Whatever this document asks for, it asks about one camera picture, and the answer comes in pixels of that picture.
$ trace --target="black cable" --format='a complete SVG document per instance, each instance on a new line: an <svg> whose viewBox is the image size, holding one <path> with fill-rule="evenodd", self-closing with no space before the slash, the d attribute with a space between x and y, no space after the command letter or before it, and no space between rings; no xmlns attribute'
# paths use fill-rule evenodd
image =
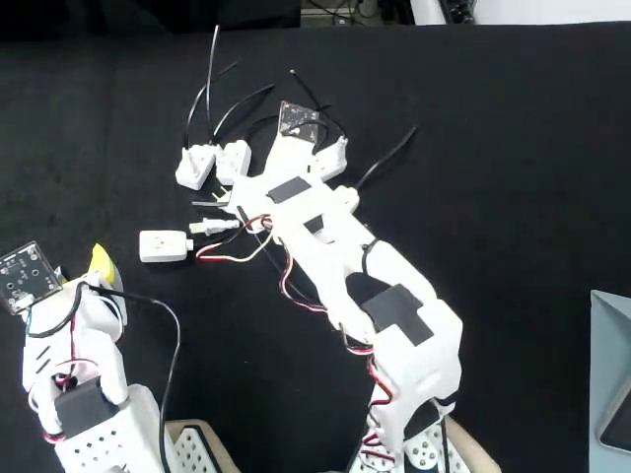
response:
<svg viewBox="0 0 631 473"><path fill-rule="evenodd" d="M215 48L217 47L217 37L219 36L219 25L215 26L213 42L210 45L210 57L208 59L208 76L206 78L206 120L208 121L208 133L212 137L213 121L210 117L210 83L213 73L213 62L215 59Z"/></svg>
<svg viewBox="0 0 631 473"><path fill-rule="evenodd" d="M443 436L443 462L445 464L445 473L450 473L450 450L447 443L447 422L446 418L441 421L441 435Z"/></svg>
<svg viewBox="0 0 631 473"><path fill-rule="evenodd" d="M322 115L328 119L328 121L330 121L331 123L333 123L335 125L335 128L337 128L337 130L339 131L339 133L342 136L346 136L346 132L344 131L344 129L342 128L342 126L335 121L333 118L330 117L330 115L328 113L323 112L323 110L325 110L327 107L326 106L322 106L319 103L319 100L316 97L316 94L314 94L314 91L312 91L312 89L307 85L307 83L303 80L303 78L298 74L298 72L296 71L296 69L291 69L289 71L289 73L294 76L294 79L296 79L296 82L298 82L298 84L303 88L303 90L305 91L305 94L307 94L309 96L309 98L311 99L311 101L314 103L315 105L315 111L321 111Z"/></svg>
<svg viewBox="0 0 631 473"><path fill-rule="evenodd" d="M160 444L160 460L162 461L162 467L165 470L165 473L171 473L171 468L169 467L169 463L167 461L167 452L165 449L165 423L166 423L166 412L167 412L167 404L169 402L169 394L171 393L171 384L174 377L175 364L177 362L177 355L179 354L179 345L181 343L181 329L179 326L179 319L177 315L167 304L159 301L157 299L148 298L146 296L138 296L136 294L131 293L123 293L122 291L114 291L112 289L100 288L98 286L88 285L90 289L96 291L99 294L106 294L110 296L119 296L124 299L131 299L134 301L140 301L142 303L156 304L164 308L173 318L175 322L175 330L176 330L176 341L174 354L171 358L171 365L169 366L169 376L167 377L167 385L165 386L165 393L162 398L162 404L160 406L160 428L158 431L158 440Z"/></svg>
<svg viewBox="0 0 631 473"><path fill-rule="evenodd" d="M362 27L365 26L364 23L360 22L359 20L353 18L353 17L345 17L344 15L340 15L337 12L334 12L332 10L329 10L328 8L323 7L322 5L320 5L319 3L315 2L314 0L309 0L309 3L311 3L312 5L314 5L316 8L319 8L320 10L322 10L323 12L328 13L329 15L332 15L334 18L340 18L342 20L346 20L348 22L351 22L351 25L353 24L357 24L357 25L361 25Z"/></svg>
<svg viewBox="0 0 631 473"><path fill-rule="evenodd" d="M219 123L217 123L217 126L215 127L215 131L213 132L212 141L216 142L218 140L219 130L221 130L221 127L223 126L223 124L226 122L226 120L237 108L239 108L241 105L243 105L247 101L250 101L251 99L253 99L254 97L260 94L269 93L275 87L276 87L276 84L268 84L267 86L261 87L260 89L257 89L254 92L252 92L251 94L248 94L247 96L243 97L241 100L233 103L233 105L230 108L228 108L228 111L224 113L224 116L221 117L221 120L219 120Z"/></svg>
<svg viewBox="0 0 631 473"><path fill-rule="evenodd" d="M387 155L385 155L383 158L377 160L372 166L369 167L369 169L364 173L364 175L357 181L357 183L355 184L355 188L357 190L359 190L365 183L366 180L368 180L368 178L380 167L382 166L385 162L387 162L389 159L391 159L394 155L396 155L399 151L401 151L401 149L403 149L403 147L410 141L410 139L414 136L414 133L416 133L417 130L417 126L414 125L412 127L412 129L410 131L407 132L407 134L403 137L403 139L398 143L398 145L396 145L394 148L392 148L389 153L387 153Z"/></svg>
<svg viewBox="0 0 631 473"><path fill-rule="evenodd" d="M326 137L328 136L328 131L329 131L328 124L325 121L322 121L318 118L307 118L302 121L299 121L298 123L294 123L289 128L283 130L281 134L283 136L287 136L296 128L300 128L301 126L304 126L304 125L318 125L324 130L323 138L317 140L317 143L315 143L314 149L312 150L312 154L315 155L320 150L320 147L324 144L324 141L326 141Z"/></svg>
<svg viewBox="0 0 631 473"><path fill-rule="evenodd" d="M232 64L229 64L228 66L223 68L221 71L219 71L219 74L217 74L211 81L211 85L216 83L224 74L226 74L227 72L230 72L232 69L237 67L238 64L239 64L239 60L233 62ZM199 106L199 101L204 95L204 92L206 92L206 84L201 86L201 89L197 93L197 96L195 96L195 100L193 101L193 104L190 107L190 111L188 112L188 118L186 119L186 126L184 126L184 137L183 137L183 145L182 145L185 150L190 148L190 140L188 137L190 133L190 124L192 122L193 115L195 114L195 111L197 110L197 107Z"/></svg>
<svg viewBox="0 0 631 473"><path fill-rule="evenodd" d="M79 304L81 303L81 296L83 294L82 289L86 285L88 285L88 283L86 283L85 281L80 281L79 284L77 284L77 289L75 291L75 299L72 301L70 310L68 310L68 314L64 316L58 324L56 324L52 328L49 328L48 330L44 330L43 332L39 332L39 333L29 332L27 335L31 338L47 338L51 335L54 335L63 327L65 327L66 324L72 320L72 317L74 317L75 313L77 312L77 309L79 308Z"/></svg>

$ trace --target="white bracket with holes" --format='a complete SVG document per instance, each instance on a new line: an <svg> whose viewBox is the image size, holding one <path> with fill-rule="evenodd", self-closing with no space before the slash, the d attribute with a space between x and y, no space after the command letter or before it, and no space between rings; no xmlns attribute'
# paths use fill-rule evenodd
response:
<svg viewBox="0 0 631 473"><path fill-rule="evenodd" d="M471 473L449 439L447 439L447 444L450 472ZM443 434L440 424L408 440L403 447L408 461L418 471L445 473L445 463L443 462ZM371 447L371 449L381 453L387 452L382 446L378 448ZM392 465L392 463L388 461L381 462L377 458L371 459L370 457L365 457L365 455L361 453L360 448L360 451L358 451L355 456L353 465L348 471L349 473L403 473L405 471L405 465L402 461L399 461L396 465Z"/></svg>
<svg viewBox="0 0 631 473"><path fill-rule="evenodd" d="M181 431L175 442L175 455L182 473L217 473L206 444L196 429Z"/></svg>
<svg viewBox="0 0 631 473"><path fill-rule="evenodd" d="M151 391L132 384L129 398L119 408L111 419L55 446L67 473L164 473L158 445L158 404ZM165 440L172 472L190 471L177 468L174 445L167 433Z"/></svg>

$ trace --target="plug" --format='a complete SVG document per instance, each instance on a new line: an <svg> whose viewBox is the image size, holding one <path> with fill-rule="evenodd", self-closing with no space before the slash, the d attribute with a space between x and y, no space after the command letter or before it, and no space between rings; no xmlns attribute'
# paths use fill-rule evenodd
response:
<svg viewBox="0 0 631 473"><path fill-rule="evenodd" d="M245 140L228 143L217 157L217 179L223 185L233 185L239 175L247 175L252 149Z"/></svg>
<svg viewBox="0 0 631 473"><path fill-rule="evenodd" d="M193 240L186 232L176 230L143 230L138 236L138 254L143 263L182 261L193 249Z"/></svg>
<svg viewBox="0 0 631 473"><path fill-rule="evenodd" d="M193 145L189 149L182 148L175 180L179 185L199 190L222 153L219 145Z"/></svg>
<svg viewBox="0 0 631 473"><path fill-rule="evenodd" d="M325 182L344 172L347 144L348 138L340 136L331 146L315 154L310 165L310 173L319 176Z"/></svg>
<svg viewBox="0 0 631 473"><path fill-rule="evenodd" d="M206 234L211 236L213 234L220 234L230 229L237 229L241 222L238 220L222 220L222 219L204 219L203 221L195 224L190 224L190 232L192 234Z"/></svg>

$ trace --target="black circuit board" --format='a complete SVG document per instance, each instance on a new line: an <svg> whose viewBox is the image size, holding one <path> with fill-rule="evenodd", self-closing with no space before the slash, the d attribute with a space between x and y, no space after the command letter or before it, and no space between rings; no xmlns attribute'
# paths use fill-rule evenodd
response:
<svg viewBox="0 0 631 473"><path fill-rule="evenodd" d="M317 111L282 101L280 104L280 116L278 117L278 132L282 133L305 120L317 119L319 119L319 113ZM290 136L295 136L296 138L315 144L317 143L317 125L311 124L296 128L290 132Z"/></svg>
<svg viewBox="0 0 631 473"><path fill-rule="evenodd" d="M57 291L61 291L61 284L36 242L0 258L0 296L12 314Z"/></svg>

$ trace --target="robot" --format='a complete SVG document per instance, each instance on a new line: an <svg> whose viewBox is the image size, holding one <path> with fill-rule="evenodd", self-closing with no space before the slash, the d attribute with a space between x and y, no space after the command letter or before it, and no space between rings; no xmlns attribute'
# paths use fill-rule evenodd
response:
<svg viewBox="0 0 631 473"><path fill-rule="evenodd" d="M499 472L466 433L448 427L461 375L461 320L392 245L353 216L357 189L325 183L345 170L348 140L341 135L320 149L323 123L315 110L281 104L264 172L232 175L232 189L219 198L242 224L231 238L199 249L196 258L236 260L216 254L217 248L241 231L267 233L250 258L272 241L281 245L282 295L326 313L347 350L366 357L375 387L349 472ZM318 301L290 285L294 264L314 283ZM8 309L26 324L29 405L67 472L195 471L180 461L185 446L166 432L164 410L149 389L127 384L115 345L129 298L165 308L179 340L177 318L166 304L124 293L115 265L98 245L88 272L73 281L55 274L34 242L0 260L0 279ZM211 463L203 471L221 471Z"/></svg>

